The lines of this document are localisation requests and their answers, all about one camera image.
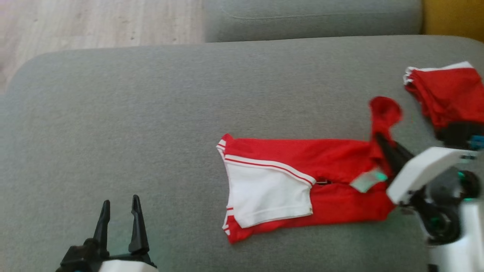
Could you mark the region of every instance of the red stripe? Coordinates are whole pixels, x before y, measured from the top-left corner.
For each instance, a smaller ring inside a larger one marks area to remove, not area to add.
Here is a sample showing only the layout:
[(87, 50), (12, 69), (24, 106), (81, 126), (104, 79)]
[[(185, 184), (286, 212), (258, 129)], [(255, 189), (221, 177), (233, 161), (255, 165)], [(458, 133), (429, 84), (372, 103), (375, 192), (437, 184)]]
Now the red stripe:
[(289, 172), (289, 174), (293, 175), (294, 177), (300, 178), (300, 179), (302, 179), (302, 180), (304, 180), (304, 181), (308, 182), (308, 183), (309, 183), (311, 186), (313, 185), (313, 183), (312, 183), (311, 181), (309, 181), (309, 180), (307, 180), (307, 179), (305, 179), (305, 178), (303, 178), (303, 177), (300, 177), (300, 176), (298, 176), (298, 175), (294, 174), (293, 172), (291, 172), (291, 171), (289, 171), (289, 170), (287, 170), (287, 169), (285, 169), (285, 168), (283, 168), (283, 167), (280, 167), (280, 166), (275, 166), (275, 165), (263, 165), (263, 164), (256, 164), (256, 163), (241, 162), (241, 161), (237, 161), (237, 160), (233, 160), (233, 159), (227, 159), (227, 158), (225, 158), (225, 159), (226, 159), (226, 160), (228, 160), (228, 161), (231, 161), (231, 162), (236, 162), (236, 163), (241, 163), (241, 164), (256, 165), (256, 166), (270, 166), (270, 167), (279, 168), (279, 169), (281, 169), (281, 170), (284, 170), (284, 171)]

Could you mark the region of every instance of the folded red shirt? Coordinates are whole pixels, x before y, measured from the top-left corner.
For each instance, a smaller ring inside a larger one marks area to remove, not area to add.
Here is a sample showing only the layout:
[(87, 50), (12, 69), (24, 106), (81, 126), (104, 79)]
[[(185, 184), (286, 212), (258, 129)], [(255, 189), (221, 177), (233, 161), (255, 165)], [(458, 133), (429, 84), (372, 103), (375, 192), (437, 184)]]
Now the folded red shirt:
[(401, 118), (398, 104), (370, 102), (372, 139), (252, 139), (222, 137), (228, 175), (223, 230), (230, 243), (280, 227), (385, 220), (392, 173), (375, 140)]
[(484, 86), (469, 62), (442, 68), (408, 67), (403, 78), (436, 131), (452, 122), (484, 124)]

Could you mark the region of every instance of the gray cushion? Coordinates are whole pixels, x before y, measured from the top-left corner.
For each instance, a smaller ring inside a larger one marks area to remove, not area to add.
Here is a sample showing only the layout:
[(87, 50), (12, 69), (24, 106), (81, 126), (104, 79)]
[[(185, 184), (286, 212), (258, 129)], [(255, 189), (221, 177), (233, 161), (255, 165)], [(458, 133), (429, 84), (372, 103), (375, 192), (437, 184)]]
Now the gray cushion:
[[(403, 108), (394, 137), (438, 145), (402, 86), (405, 67), (469, 60), (469, 39), (380, 36), (65, 51), (25, 64), (2, 99), (0, 255), (6, 271), (53, 271), (93, 235), (111, 200), (108, 247), (124, 253), (139, 194), (160, 271), (424, 272), (414, 216), (282, 229), (229, 245), (228, 184), (215, 145), (259, 138), (368, 140), (367, 102)], [(469, 165), (481, 177), (482, 162)]]
[(205, 0), (205, 40), (418, 34), (421, 0)]

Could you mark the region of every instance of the mustard yellow fabric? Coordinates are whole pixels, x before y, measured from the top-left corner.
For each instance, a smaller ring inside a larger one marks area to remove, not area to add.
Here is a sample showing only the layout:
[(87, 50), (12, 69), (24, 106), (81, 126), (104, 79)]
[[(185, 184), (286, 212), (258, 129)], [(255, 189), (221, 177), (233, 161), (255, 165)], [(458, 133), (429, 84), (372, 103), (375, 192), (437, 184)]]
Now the mustard yellow fabric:
[(484, 42), (484, 0), (423, 0), (423, 32)]

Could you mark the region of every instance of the wooden floor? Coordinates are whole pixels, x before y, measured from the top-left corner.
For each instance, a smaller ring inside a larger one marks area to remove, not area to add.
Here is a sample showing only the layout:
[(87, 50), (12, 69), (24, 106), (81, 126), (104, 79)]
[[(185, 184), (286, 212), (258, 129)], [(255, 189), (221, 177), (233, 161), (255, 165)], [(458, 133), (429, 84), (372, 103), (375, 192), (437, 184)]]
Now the wooden floor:
[(202, 13), (201, 0), (0, 0), (0, 94), (46, 52), (202, 43)]

